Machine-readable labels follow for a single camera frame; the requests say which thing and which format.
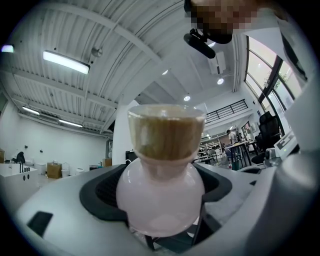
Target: black chair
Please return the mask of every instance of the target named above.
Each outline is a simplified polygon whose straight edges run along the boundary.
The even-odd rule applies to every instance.
[[[268,111],[260,116],[259,121],[261,134],[257,139],[259,148],[263,150],[263,153],[252,158],[251,161],[255,164],[262,164],[265,159],[266,149],[273,148],[276,142],[280,140],[280,121],[277,116],[272,116]]]
[[[216,151],[215,151],[214,149],[210,149],[210,150],[208,151],[208,158],[213,158],[213,162],[214,162],[214,163],[215,163],[215,162],[218,162],[217,153],[216,153]]]

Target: glass window frame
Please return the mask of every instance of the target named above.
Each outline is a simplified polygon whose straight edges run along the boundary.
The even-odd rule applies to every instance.
[[[290,97],[292,98],[292,100],[295,100],[294,95],[292,94],[292,92],[290,91],[288,85],[286,84],[286,82],[284,81],[284,79],[280,76],[279,72],[280,69],[282,67],[283,64],[283,60],[277,55],[274,61],[273,66],[271,66],[266,60],[264,60],[259,54],[257,54],[256,52],[254,52],[253,50],[250,49],[250,39],[249,36],[246,37],[247,39],[247,60],[246,60],[246,69],[245,69],[245,76],[244,76],[244,82],[246,83],[246,85],[249,87],[249,89],[252,91],[252,93],[255,95],[255,97],[257,98],[258,102],[260,103],[262,109],[264,110],[264,112],[266,112],[266,108],[264,107],[264,105],[262,104],[262,102],[266,99],[271,108],[273,109],[273,112],[275,113],[275,115],[277,116],[278,120],[279,120],[279,126],[280,126],[280,130],[282,135],[285,135],[285,131],[284,128],[282,126],[282,123],[280,121],[280,117],[278,116],[278,113],[274,107],[274,105],[272,104],[271,100],[269,99],[269,94],[272,92],[277,96],[277,99],[281,105],[281,107],[283,108],[283,111],[286,111],[287,108],[285,106],[285,104],[282,102],[281,98],[279,97],[278,93],[276,92],[276,90],[274,89],[276,83],[278,80],[281,81],[281,83],[284,85],[285,89],[288,91]],[[252,53],[254,55],[256,55],[261,61],[263,61],[267,66],[269,66],[271,68],[271,73],[267,79],[266,85],[265,86],[261,86],[255,79],[254,77],[248,72],[248,67],[249,67],[249,54]],[[250,86],[250,84],[247,82],[247,76],[250,76],[251,79],[258,85],[258,87],[261,89],[262,93],[261,95],[257,95],[257,93],[255,92],[255,90],[253,90],[253,88]]]

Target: table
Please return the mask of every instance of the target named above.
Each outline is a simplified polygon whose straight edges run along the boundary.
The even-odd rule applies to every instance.
[[[215,160],[215,157],[217,157],[216,155],[214,155],[213,157],[208,157],[205,159],[201,159],[200,162],[204,162],[205,164],[209,165],[210,164],[210,160]]]
[[[244,142],[238,143],[237,145],[232,145],[232,146],[225,147],[225,149],[230,149],[230,151],[231,151],[231,162],[232,163],[234,163],[236,161],[236,158],[234,157],[234,155],[236,155],[236,148],[240,147],[240,150],[242,151],[243,156],[244,156],[244,153],[245,153],[247,158],[248,158],[249,165],[250,166],[252,165],[251,164],[251,160],[250,160],[250,156],[249,156],[249,152],[248,152],[247,147],[246,147],[246,143],[247,143],[247,141],[244,141]],[[244,160],[245,166],[247,166],[246,158],[244,157],[243,160]]]
[[[256,140],[254,140],[254,141],[247,141],[247,144],[246,144],[246,145],[247,145],[247,146],[253,145],[255,154],[256,154],[256,155],[259,154],[259,153],[258,153],[258,150],[257,150],[257,141],[256,141]]]

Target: ceiling beam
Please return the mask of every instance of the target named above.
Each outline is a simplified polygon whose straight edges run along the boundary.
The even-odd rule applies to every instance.
[[[187,89],[184,87],[184,85],[180,82],[179,78],[175,75],[175,73],[173,73],[171,71],[171,75],[178,81],[178,83],[180,84],[181,88],[185,91],[185,94],[187,95],[189,92],[187,91]]]
[[[61,12],[67,12],[74,15],[81,16],[83,18],[86,18],[88,20],[91,20],[95,23],[99,23],[109,29],[114,30],[114,32],[118,33],[122,37],[126,38],[130,42],[132,42],[135,46],[137,46],[141,51],[146,53],[148,56],[150,56],[151,59],[153,59],[155,62],[159,63],[161,62],[161,58],[148,46],[146,45],[140,38],[132,34],[130,31],[126,30],[122,26],[118,25],[116,22],[99,15],[98,13],[95,13],[93,11],[80,8],[71,4],[66,3],[42,3],[37,5],[38,8],[45,8],[45,9],[51,9],[51,10],[57,10]]]
[[[110,125],[116,120],[116,116],[117,116],[117,111],[118,110],[115,110],[112,115],[110,116],[110,118],[107,119],[107,121],[104,123],[104,125],[102,126],[101,128],[101,131],[100,131],[100,134],[102,134],[105,130],[105,128],[109,128]]]
[[[121,14],[121,16],[117,19],[117,21],[115,22],[115,25],[113,26],[113,28],[110,28],[108,33],[106,34],[105,38],[103,39],[103,42],[101,43],[101,47],[103,48],[105,42],[107,42],[109,36],[112,34],[112,32],[114,31],[114,29],[118,26],[120,20],[127,14],[127,12],[131,9],[132,6],[134,6],[134,4],[137,2],[138,0],[135,0],[134,2],[131,3],[131,5]],[[87,100],[88,100],[88,89],[89,89],[89,83],[86,85],[86,89],[85,89],[85,96],[84,96],[84,101],[83,101],[83,105],[82,105],[82,120],[85,119],[85,110],[86,110],[86,106],[87,106]]]
[[[147,96],[148,98],[150,98],[151,100],[153,100],[154,102],[160,103],[160,101],[155,96],[153,96],[151,93],[147,92],[146,90],[144,90],[141,93]]]
[[[186,43],[181,44],[179,48],[168,53],[163,61],[158,63],[158,65],[147,65],[137,72],[130,82],[126,84],[125,89],[122,92],[124,95],[123,104],[129,104],[152,82],[161,77],[165,70],[168,70],[174,63],[176,63],[178,57],[184,55],[190,50],[189,47],[190,46]]]
[[[171,90],[171,88],[169,86],[167,86],[166,84],[164,84],[160,78],[156,81],[154,81],[154,83],[156,83],[158,86],[160,86],[168,95],[170,95],[175,101],[177,100],[177,95],[176,93]]]
[[[36,74],[31,74],[31,73],[24,72],[21,70],[14,70],[13,75],[15,77],[21,77],[24,79],[31,80],[32,82],[37,82],[37,83],[41,84],[42,86],[45,86],[48,88],[58,89],[60,91],[75,95],[75,96],[83,98],[83,99],[86,96],[86,92],[81,89],[77,89],[72,86],[69,86],[69,85],[66,85],[66,84],[63,84],[63,83],[60,83],[57,81],[53,81],[48,78],[41,77]],[[111,109],[116,109],[118,107],[117,103],[112,102],[111,100],[99,97],[97,95],[91,94],[91,93],[87,93],[87,100],[91,101],[93,103],[97,103],[99,105],[105,106],[107,108],[111,108]]]
[[[38,118],[34,118],[32,116],[22,114],[22,113],[19,113],[18,115],[20,117],[22,117],[22,118],[26,118],[26,119],[38,122],[40,124],[44,124],[44,125],[47,125],[47,126],[51,126],[51,127],[57,128],[57,129],[69,131],[69,132],[72,132],[72,133],[84,134],[84,135],[88,135],[88,136],[101,137],[101,138],[109,138],[110,137],[109,135],[102,135],[100,133],[93,133],[93,132],[88,132],[88,131],[84,131],[84,130],[76,130],[76,129],[72,129],[72,128],[65,127],[65,126],[62,126],[62,125],[58,125],[58,124],[55,124],[55,123],[46,122],[46,121],[40,120]]]
[[[63,111],[63,110],[60,110],[60,109],[57,109],[54,107],[42,105],[40,103],[31,101],[31,100],[25,101],[24,98],[22,98],[21,96],[17,96],[17,95],[12,95],[11,98],[13,101],[20,102],[23,105],[29,105],[30,107],[34,107],[38,110],[43,110],[43,111],[46,111],[46,112],[49,112],[49,113],[52,113],[52,114],[55,114],[55,115],[58,115],[61,117],[71,118],[71,119],[79,121],[80,123],[82,122],[82,118],[80,115],[66,112],[66,111]],[[94,119],[87,118],[87,117],[85,117],[83,121],[85,123],[90,123],[90,124],[98,125],[98,126],[103,126],[105,124],[102,121],[94,120]]]
[[[197,67],[196,67],[194,61],[192,60],[192,58],[191,58],[190,55],[187,55],[187,59],[189,60],[191,66],[192,66],[192,69],[193,69],[193,71],[195,72],[195,75],[196,75],[196,77],[198,78],[198,80],[199,80],[199,82],[200,82],[201,88],[204,89],[204,88],[205,88],[205,87],[204,87],[204,84],[202,83],[202,79],[201,79],[201,77],[200,77],[200,75],[199,75],[199,72],[198,72],[198,70],[197,70]]]
[[[179,100],[179,104],[188,105],[195,107],[199,104],[205,103],[206,101],[209,101],[213,99],[214,97],[221,97],[223,94],[230,93],[231,92],[230,86],[225,86],[223,88],[220,88],[219,86],[214,86],[206,90],[201,90],[198,93],[190,94],[191,99],[189,101],[184,101],[184,99]]]

